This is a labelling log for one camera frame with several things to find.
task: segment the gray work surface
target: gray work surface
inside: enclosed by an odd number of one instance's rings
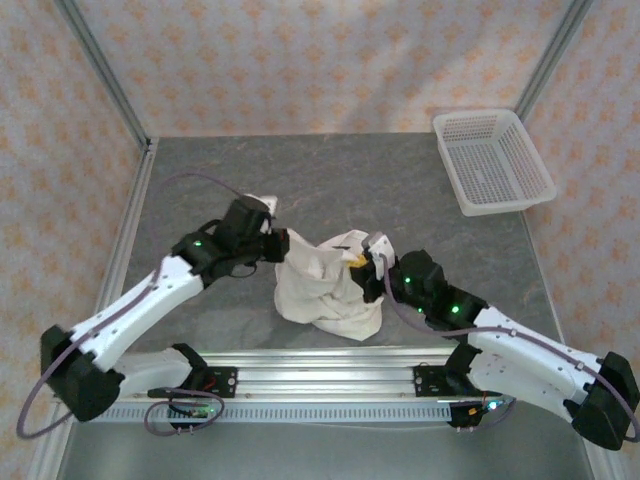
[[[215,174],[243,192],[279,197],[278,225],[319,243],[350,229],[385,232],[399,254],[425,248],[455,285],[557,338],[519,214],[466,218],[431,134],[163,139],[151,189],[184,169]],[[160,247],[222,216],[232,196],[187,179],[147,201],[125,288],[154,267],[145,227]],[[355,345],[449,344],[402,324],[388,306],[382,330],[359,344],[283,320],[272,265],[225,279],[181,305],[135,345],[187,342],[201,352]],[[520,404],[495,428],[458,435],[304,425],[220,424],[193,437],[156,438],[142,425],[77,425],[63,479],[590,479],[581,439],[554,415]]]
[[[150,192],[185,169],[217,175],[242,192],[276,195],[277,225],[314,244],[358,229],[386,233],[400,256],[424,248],[451,283],[557,338],[521,215],[463,216],[434,134],[162,139]],[[154,196],[145,200],[126,289],[155,266],[149,224],[168,251],[184,234],[222,217],[233,199],[194,178]],[[273,302],[275,283],[267,263],[248,279],[222,279],[167,315],[134,349],[161,350],[173,342],[200,352],[448,344],[416,333],[389,305],[382,329],[361,343],[284,320]]]

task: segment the patterned wallpaper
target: patterned wallpaper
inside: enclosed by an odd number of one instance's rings
[[[570,0],[79,0],[151,136],[429,131],[511,107]]]
[[[53,1],[0,2],[0,85],[0,477],[21,479],[40,334],[91,313],[140,153]]]
[[[625,355],[640,383],[637,0],[594,2],[527,128],[558,185],[526,218],[567,341]]]

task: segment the mesh basket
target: mesh basket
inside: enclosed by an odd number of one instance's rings
[[[438,115],[438,150],[467,216],[524,210],[556,187],[522,122],[510,110]]]

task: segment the crumpled white towel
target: crumpled white towel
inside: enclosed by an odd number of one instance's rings
[[[280,315],[354,340],[376,334],[382,325],[383,299],[365,303],[348,265],[358,260],[366,236],[351,230],[314,247],[289,230],[289,253],[276,265],[275,304]]]

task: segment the plastic basket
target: plastic basket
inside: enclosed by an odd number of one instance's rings
[[[518,116],[491,109],[438,115],[438,150],[466,216],[524,210],[556,187]]]

